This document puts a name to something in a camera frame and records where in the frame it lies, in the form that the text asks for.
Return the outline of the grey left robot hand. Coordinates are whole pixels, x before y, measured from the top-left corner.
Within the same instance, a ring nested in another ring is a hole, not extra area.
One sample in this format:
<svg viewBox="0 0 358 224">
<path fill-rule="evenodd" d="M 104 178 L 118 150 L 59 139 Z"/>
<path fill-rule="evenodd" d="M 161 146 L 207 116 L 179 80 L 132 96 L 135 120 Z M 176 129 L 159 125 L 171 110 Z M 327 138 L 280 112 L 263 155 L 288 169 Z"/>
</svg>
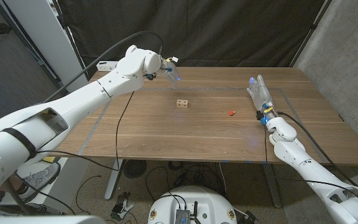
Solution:
<svg viewBox="0 0 358 224">
<path fill-rule="evenodd" d="M 157 72 L 157 75 L 160 75 L 164 78 L 166 78 L 170 84 L 172 88 L 176 88 L 177 87 L 177 82 L 180 79 L 180 75 L 179 72 L 177 70 L 176 65 L 172 62 L 171 59 L 163 59 L 160 69 Z"/>
</svg>

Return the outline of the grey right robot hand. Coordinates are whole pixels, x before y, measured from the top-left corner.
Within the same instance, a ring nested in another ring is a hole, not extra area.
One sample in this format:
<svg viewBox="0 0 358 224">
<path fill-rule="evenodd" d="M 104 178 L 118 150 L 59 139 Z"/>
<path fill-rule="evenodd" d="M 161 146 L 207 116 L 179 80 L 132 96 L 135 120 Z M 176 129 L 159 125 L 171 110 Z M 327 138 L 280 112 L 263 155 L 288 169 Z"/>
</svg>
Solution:
<svg viewBox="0 0 358 224">
<path fill-rule="evenodd" d="M 258 75 L 257 78 L 251 77 L 249 80 L 249 87 L 247 91 L 252 98 L 254 106 L 257 111 L 264 113 L 266 110 L 263 107 L 266 104 L 269 107 L 273 107 L 273 100 L 269 93 L 268 88 L 265 86 L 262 75 Z"/>
</svg>

